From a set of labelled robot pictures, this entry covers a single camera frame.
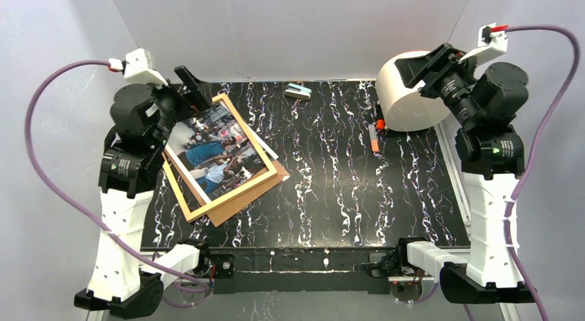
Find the brown cardboard backing board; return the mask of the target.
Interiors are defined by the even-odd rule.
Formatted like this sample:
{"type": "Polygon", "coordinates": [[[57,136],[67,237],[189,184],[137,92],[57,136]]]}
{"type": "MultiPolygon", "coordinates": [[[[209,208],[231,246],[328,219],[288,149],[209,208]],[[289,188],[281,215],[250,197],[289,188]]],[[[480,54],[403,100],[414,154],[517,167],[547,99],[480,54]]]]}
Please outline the brown cardboard backing board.
{"type": "Polygon", "coordinates": [[[265,182],[256,185],[254,188],[251,189],[250,192],[246,192],[229,202],[222,204],[221,206],[217,207],[216,209],[208,212],[206,216],[211,220],[212,224],[215,227],[223,224],[225,221],[229,220],[233,215],[236,215],[238,212],[242,211],[245,207],[252,204],[256,199],[267,193],[270,189],[274,188],[276,185],[280,184],[281,182],[285,181],[290,177],[288,171],[280,164],[280,162],[275,159],[272,161],[272,164],[277,170],[277,174],[270,179],[267,179],[265,182]]]}

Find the light wooden picture frame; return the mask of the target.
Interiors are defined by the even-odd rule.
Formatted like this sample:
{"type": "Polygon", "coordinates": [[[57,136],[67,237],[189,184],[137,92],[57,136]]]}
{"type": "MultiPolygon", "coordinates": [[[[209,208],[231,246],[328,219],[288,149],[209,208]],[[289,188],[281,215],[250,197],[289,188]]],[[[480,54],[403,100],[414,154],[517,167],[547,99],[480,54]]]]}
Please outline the light wooden picture frame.
{"type": "Polygon", "coordinates": [[[219,226],[278,184],[286,172],[264,147],[225,93],[178,122],[163,169],[185,219],[208,215],[219,226]]]}

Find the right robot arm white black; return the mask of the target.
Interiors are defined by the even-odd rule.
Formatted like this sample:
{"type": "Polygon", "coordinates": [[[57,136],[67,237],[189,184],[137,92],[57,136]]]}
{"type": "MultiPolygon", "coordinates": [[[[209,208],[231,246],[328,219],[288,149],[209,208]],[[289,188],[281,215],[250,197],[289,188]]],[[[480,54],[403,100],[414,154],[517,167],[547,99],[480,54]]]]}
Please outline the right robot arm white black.
{"type": "Polygon", "coordinates": [[[422,237],[401,238],[388,259],[391,268],[424,271],[455,304],[533,303],[517,268],[514,213],[506,203],[525,171],[524,143],[511,122],[528,99],[528,76],[506,62],[491,62],[475,78],[478,60],[443,43],[399,58],[405,87],[441,99],[459,122],[455,136],[470,207],[470,253],[464,260],[422,237]]]}

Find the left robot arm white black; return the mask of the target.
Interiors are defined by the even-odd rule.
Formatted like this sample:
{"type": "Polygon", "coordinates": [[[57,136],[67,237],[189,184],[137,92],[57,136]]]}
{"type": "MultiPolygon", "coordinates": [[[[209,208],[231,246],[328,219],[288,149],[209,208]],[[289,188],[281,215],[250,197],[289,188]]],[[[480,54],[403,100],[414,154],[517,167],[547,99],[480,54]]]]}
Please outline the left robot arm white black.
{"type": "Polygon", "coordinates": [[[175,125],[211,105],[209,85],[185,66],[175,68],[183,88],[166,79],[133,81],[115,93],[114,122],[104,140],[99,173],[100,232],[95,269],[76,307],[108,311],[131,320],[152,315],[167,287],[212,269],[208,245],[181,239],[156,260],[141,261],[139,249],[157,176],[166,163],[163,150],[175,125]]]}

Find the printed street photo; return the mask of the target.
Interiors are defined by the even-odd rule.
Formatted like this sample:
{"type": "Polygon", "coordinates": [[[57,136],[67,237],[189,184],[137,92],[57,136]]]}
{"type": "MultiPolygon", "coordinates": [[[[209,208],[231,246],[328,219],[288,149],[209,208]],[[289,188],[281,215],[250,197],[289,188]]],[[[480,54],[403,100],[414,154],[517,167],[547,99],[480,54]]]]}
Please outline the printed street photo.
{"type": "Polygon", "coordinates": [[[225,95],[208,110],[178,122],[164,154],[204,209],[277,174],[269,154],[225,95]]]}

